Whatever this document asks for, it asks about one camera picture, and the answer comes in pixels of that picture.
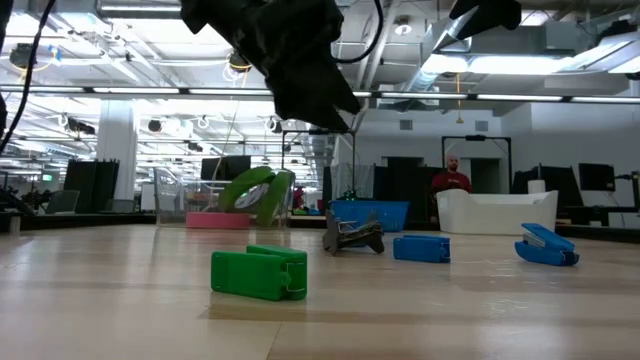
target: black monitor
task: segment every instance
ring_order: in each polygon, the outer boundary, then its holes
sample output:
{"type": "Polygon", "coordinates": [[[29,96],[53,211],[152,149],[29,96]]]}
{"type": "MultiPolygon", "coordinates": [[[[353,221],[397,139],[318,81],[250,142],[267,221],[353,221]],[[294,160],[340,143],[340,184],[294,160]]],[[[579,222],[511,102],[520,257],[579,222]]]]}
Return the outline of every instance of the black monitor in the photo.
{"type": "MultiPolygon", "coordinates": [[[[220,158],[202,159],[200,179],[205,181],[214,180],[213,173],[216,171],[218,161],[220,161],[220,158]]],[[[230,181],[249,169],[251,169],[251,156],[226,156],[222,158],[215,180],[230,181]]]]}
{"type": "Polygon", "coordinates": [[[611,165],[578,164],[580,190],[616,191],[616,174],[611,165]]]}

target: person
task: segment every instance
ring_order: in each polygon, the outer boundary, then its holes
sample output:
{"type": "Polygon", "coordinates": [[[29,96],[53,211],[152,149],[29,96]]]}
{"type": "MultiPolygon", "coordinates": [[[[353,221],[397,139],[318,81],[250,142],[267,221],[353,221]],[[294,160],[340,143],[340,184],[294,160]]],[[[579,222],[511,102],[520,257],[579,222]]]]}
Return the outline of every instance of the person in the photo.
{"type": "Polygon", "coordinates": [[[471,192],[471,181],[466,175],[458,172],[458,163],[457,156],[447,155],[447,170],[433,178],[431,182],[432,194],[450,189],[462,189],[468,193],[471,192]]]}

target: white pillar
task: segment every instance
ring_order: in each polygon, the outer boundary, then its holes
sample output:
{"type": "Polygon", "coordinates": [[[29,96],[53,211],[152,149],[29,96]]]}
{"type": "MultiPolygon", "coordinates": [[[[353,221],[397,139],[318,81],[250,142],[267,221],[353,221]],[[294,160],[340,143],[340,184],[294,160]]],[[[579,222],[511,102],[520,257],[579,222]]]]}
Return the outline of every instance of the white pillar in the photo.
{"type": "Polygon", "coordinates": [[[131,100],[102,100],[96,158],[119,160],[114,199],[133,200],[140,120],[131,100]]]}

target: blue stapler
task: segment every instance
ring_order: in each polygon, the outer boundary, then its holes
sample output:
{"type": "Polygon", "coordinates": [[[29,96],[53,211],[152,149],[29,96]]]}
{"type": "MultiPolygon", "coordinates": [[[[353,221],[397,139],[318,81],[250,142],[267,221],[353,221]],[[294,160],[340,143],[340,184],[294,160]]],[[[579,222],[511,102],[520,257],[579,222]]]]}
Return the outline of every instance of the blue stapler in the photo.
{"type": "Polygon", "coordinates": [[[540,224],[522,224],[527,230],[522,241],[515,243],[516,253],[521,258],[540,264],[572,266],[580,255],[574,252],[575,245],[540,224]]]}
{"type": "Polygon", "coordinates": [[[393,240],[393,257],[433,263],[450,263],[449,238],[438,236],[405,235],[393,240]]]}

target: ceiling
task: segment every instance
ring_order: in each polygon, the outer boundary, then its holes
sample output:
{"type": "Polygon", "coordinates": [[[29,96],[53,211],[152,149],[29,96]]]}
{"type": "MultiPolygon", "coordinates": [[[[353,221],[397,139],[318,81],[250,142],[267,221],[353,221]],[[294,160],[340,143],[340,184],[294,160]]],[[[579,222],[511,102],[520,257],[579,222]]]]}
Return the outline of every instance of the ceiling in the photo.
{"type": "MultiPolygon", "coordinates": [[[[64,5],[71,0],[60,0],[64,5]]],[[[345,21],[342,37],[333,45],[335,56],[355,57],[365,48],[364,40],[372,31],[374,6],[371,0],[340,0],[345,21]]],[[[367,72],[372,75],[372,88],[380,85],[398,85],[407,82],[421,68],[424,54],[421,44],[429,24],[447,17],[453,1],[400,1],[396,16],[408,16],[411,32],[398,35],[389,33],[382,52],[379,66],[368,64],[367,72]]],[[[523,4],[523,25],[540,25],[549,17],[557,16],[565,22],[595,19],[609,13],[633,11],[637,1],[544,1],[527,0],[523,4]]],[[[37,72],[33,84],[75,85],[75,86],[144,86],[144,87],[246,87],[264,88],[263,77],[257,71],[250,71],[246,77],[228,72],[227,57],[231,46],[212,28],[205,27],[200,33],[192,34],[178,18],[175,11],[152,11],[152,7],[176,8],[176,1],[119,0],[102,1],[103,7],[119,8],[137,6],[139,11],[103,11],[104,16],[92,15],[86,11],[60,12],[54,14],[43,32],[38,53],[37,72]]],[[[38,20],[28,12],[13,14],[7,29],[8,37],[0,55],[0,84],[20,84],[22,70],[9,62],[9,52],[19,43],[30,43],[36,32],[38,20]]],[[[355,87],[360,64],[342,65],[341,71],[347,81],[355,87]]],[[[558,76],[487,75],[461,73],[458,77],[440,76],[434,86],[447,92],[482,93],[534,93],[534,94],[617,94],[624,91],[628,81],[622,75],[593,73],[558,76]]],[[[15,111],[19,103],[18,95],[11,95],[7,103],[15,111]]],[[[30,97],[25,117],[16,134],[41,138],[38,141],[15,141],[10,148],[10,156],[33,157],[34,161],[13,161],[0,163],[4,170],[20,171],[21,168],[56,168],[64,172],[63,164],[68,158],[95,156],[95,139],[81,136],[82,142],[67,139],[78,137],[61,124],[73,118],[93,126],[99,131],[100,99],[30,97]]],[[[446,114],[459,106],[457,101],[441,101],[431,110],[446,114]]],[[[464,104],[464,109],[480,111],[480,118],[499,118],[500,109],[507,111],[513,105],[491,102],[464,104]]],[[[136,113],[140,117],[140,138],[138,147],[139,177],[146,179],[152,165],[166,166],[184,177],[197,177],[199,162],[203,156],[249,154],[254,162],[261,164],[268,158],[273,166],[280,163],[280,134],[268,129],[269,119],[275,115],[271,101],[237,100],[182,100],[147,98],[135,100],[136,113]],[[178,124],[185,132],[172,131],[153,133],[148,130],[151,120],[178,124]],[[154,142],[162,139],[189,137],[198,140],[220,140],[218,144],[203,145],[203,152],[194,152],[185,144],[154,142]],[[224,146],[227,138],[235,144],[224,146]],[[182,159],[177,164],[175,159],[182,159]]],[[[436,123],[437,119],[450,116],[438,115],[434,111],[412,112],[414,121],[428,118],[425,123],[436,123]]],[[[369,110],[365,117],[361,136],[383,136],[397,132],[397,120],[406,114],[393,111],[369,110]]],[[[433,133],[433,128],[418,124],[411,136],[433,133]]],[[[285,130],[306,130],[308,125],[300,121],[282,123],[285,130]]],[[[447,132],[447,125],[437,124],[438,133],[447,132]]],[[[298,178],[317,182],[322,180],[318,169],[330,162],[333,137],[301,135],[293,143],[286,158],[287,166],[295,168],[298,178]]]]}

